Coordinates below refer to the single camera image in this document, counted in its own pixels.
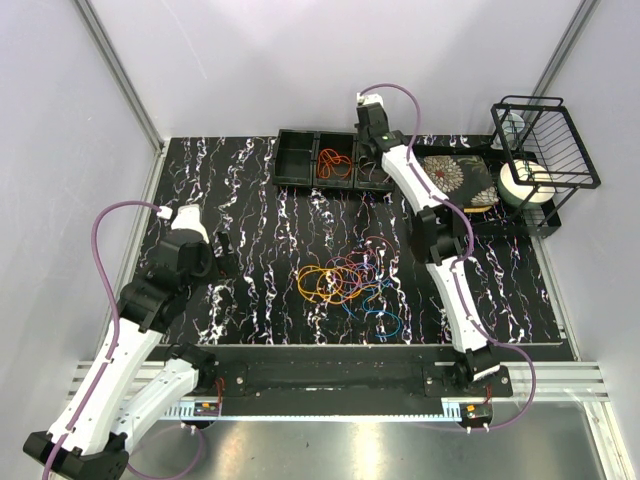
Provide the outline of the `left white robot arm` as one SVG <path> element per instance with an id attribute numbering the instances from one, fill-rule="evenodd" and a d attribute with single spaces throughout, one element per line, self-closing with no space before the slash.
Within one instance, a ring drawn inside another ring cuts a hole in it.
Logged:
<path id="1" fill-rule="evenodd" d="M 97 358 L 68 406 L 46 431 L 28 435 L 24 453 L 43 474 L 65 479 L 118 479 L 136 444 L 182 397 L 220 392 L 216 357 L 191 344 L 174 345 L 161 371 L 132 398 L 136 374 L 202 285 L 238 271 L 226 232 L 217 254 L 194 230 L 171 231 L 147 267 L 125 285 Z"/>

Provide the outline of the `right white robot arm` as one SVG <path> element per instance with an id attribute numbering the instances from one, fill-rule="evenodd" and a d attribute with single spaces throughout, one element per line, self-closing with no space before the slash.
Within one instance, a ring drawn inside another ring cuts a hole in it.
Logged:
<path id="1" fill-rule="evenodd" d="M 390 129 L 378 95 L 357 100 L 358 141 L 399 188 L 412 211 L 411 251 L 427 267 L 445 308 L 455 361 L 452 382 L 466 396 L 486 389 L 499 370 L 466 279 L 463 236 L 470 223 L 429 178 L 413 148 L 399 131 Z"/>

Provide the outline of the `black three-compartment bin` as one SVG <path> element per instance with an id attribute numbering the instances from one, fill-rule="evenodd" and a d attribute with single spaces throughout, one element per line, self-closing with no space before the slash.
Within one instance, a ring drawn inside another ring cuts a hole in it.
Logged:
<path id="1" fill-rule="evenodd" d="M 354 133 L 331 131 L 280 130 L 274 146 L 272 183 L 382 194 L 395 189 Z"/>

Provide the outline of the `pale blue cup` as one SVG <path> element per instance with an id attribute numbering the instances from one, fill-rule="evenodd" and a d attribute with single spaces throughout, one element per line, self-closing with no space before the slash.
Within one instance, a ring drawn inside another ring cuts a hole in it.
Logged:
<path id="1" fill-rule="evenodd" d="M 497 114 L 502 121 L 501 126 L 507 147 L 510 150 L 517 149 L 521 142 L 521 133 L 526 126 L 524 119 L 517 113 L 507 113 L 505 110 L 498 110 Z"/>

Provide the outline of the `black tray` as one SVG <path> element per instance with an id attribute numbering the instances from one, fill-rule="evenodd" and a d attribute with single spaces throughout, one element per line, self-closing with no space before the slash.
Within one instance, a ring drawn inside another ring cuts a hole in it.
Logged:
<path id="1" fill-rule="evenodd" d="M 498 179 L 504 165 L 502 152 L 488 146 L 471 148 L 454 148 L 445 146 L 416 145 L 414 154 L 419 164 L 421 160 L 432 155 L 478 155 L 486 163 L 498 192 Z M 534 235 L 537 233 L 537 222 L 532 211 L 522 206 L 514 208 L 506 204 L 499 196 L 499 202 L 483 213 L 466 213 L 470 216 L 474 231 L 479 236 Z"/>

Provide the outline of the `white ceramic bowl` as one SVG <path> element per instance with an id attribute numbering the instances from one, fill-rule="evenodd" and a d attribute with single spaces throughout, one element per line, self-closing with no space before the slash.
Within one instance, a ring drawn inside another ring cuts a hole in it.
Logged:
<path id="1" fill-rule="evenodd" d="M 523 184 L 515 181 L 508 163 L 505 163 L 499 173 L 498 192 L 500 198 L 508 205 L 517 208 L 533 209 L 551 200 L 556 193 L 551 182 L 549 172 L 540 164 L 532 160 L 516 159 L 514 161 L 516 175 Z"/>

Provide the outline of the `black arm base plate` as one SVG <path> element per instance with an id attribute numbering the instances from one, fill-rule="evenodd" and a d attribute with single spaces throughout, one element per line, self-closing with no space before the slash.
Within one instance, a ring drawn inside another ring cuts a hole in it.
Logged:
<path id="1" fill-rule="evenodd" d="M 502 365 L 482 383 L 459 388 L 450 370 L 449 346 L 208 346 L 226 384 L 225 401 L 346 403 L 371 408 L 393 402 L 415 405 L 423 399 L 479 401 L 513 396 Z"/>

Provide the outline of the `aluminium ruler rail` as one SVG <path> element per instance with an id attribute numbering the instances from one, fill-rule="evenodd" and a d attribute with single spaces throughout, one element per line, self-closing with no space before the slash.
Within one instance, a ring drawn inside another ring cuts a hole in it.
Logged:
<path id="1" fill-rule="evenodd" d="M 162 421 L 213 422 L 257 421 L 257 422 L 428 422 L 459 423 L 470 420 L 482 421 L 483 411 L 478 406 L 447 399 L 423 399 L 415 405 L 402 406 L 395 402 L 365 408 L 340 402 L 298 402 L 291 404 L 282 400 L 273 402 L 225 401 L 221 406 L 213 402 L 180 401 L 160 415 Z"/>

